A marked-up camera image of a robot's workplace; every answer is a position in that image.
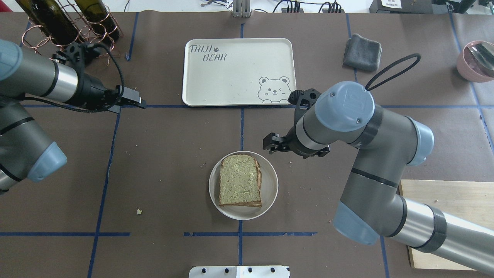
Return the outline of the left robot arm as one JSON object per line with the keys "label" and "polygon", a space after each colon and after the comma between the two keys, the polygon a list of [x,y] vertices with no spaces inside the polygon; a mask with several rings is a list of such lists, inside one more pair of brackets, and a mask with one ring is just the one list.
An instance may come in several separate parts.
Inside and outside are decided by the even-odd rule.
{"label": "left robot arm", "polygon": [[21,102],[42,102],[81,113],[120,113],[126,105],[146,107],[140,93],[125,86],[119,66],[120,85],[114,89],[86,74],[86,63],[100,54],[99,49],[110,53],[101,43],[73,42],[49,59],[1,40],[1,194],[26,178],[42,181],[67,163],[58,144]]}

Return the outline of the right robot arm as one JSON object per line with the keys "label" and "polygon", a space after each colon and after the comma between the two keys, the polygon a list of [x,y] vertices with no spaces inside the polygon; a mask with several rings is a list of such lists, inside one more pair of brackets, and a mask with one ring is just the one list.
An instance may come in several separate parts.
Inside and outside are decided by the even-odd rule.
{"label": "right robot arm", "polygon": [[397,194],[406,166],[424,162],[434,146],[426,125],[384,109],[355,81],[341,81],[326,92],[297,90],[293,127],[281,137],[270,133],[263,149],[302,157],[325,156],[343,141],[358,150],[333,225],[361,244],[380,236],[493,275],[493,231]]}

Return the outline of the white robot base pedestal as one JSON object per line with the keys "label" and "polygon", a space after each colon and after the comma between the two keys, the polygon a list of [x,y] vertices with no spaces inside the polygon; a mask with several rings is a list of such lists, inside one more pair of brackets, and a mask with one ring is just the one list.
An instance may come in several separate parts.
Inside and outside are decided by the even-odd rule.
{"label": "white robot base pedestal", "polygon": [[189,278],[290,278],[288,266],[196,266],[189,271]]}

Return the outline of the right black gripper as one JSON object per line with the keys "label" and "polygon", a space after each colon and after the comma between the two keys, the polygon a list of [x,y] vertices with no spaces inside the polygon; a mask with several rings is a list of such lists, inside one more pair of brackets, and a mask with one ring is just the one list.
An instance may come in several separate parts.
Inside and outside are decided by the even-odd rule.
{"label": "right black gripper", "polygon": [[320,144],[312,140],[303,125],[303,116],[316,103],[320,95],[313,88],[292,91],[288,102],[295,105],[294,125],[284,137],[275,132],[268,134],[263,139],[263,149],[270,154],[291,151],[305,159],[314,156],[324,157],[330,153],[330,144]]}

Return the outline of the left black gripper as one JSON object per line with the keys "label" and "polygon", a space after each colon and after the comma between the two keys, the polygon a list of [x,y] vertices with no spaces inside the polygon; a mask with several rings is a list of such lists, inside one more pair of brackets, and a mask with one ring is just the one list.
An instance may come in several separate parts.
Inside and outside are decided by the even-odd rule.
{"label": "left black gripper", "polygon": [[[113,61],[120,76],[120,85],[116,88],[106,88],[102,81],[85,73],[85,65],[100,55],[100,49],[104,49]],[[69,68],[69,77],[75,81],[69,81],[70,88],[62,90],[62,98],[59,102],[79,107],[87,111],[102,112],[112,111],[121,113],[122,106],[134,106],[145,109],[146,101],[141,98],[137,90],[125,87],[122,71],[108,46],[103,43],[72,43],[64,51],[57,51],[52,59],[58,69],[58,80],[62,81],[62,70]]]}

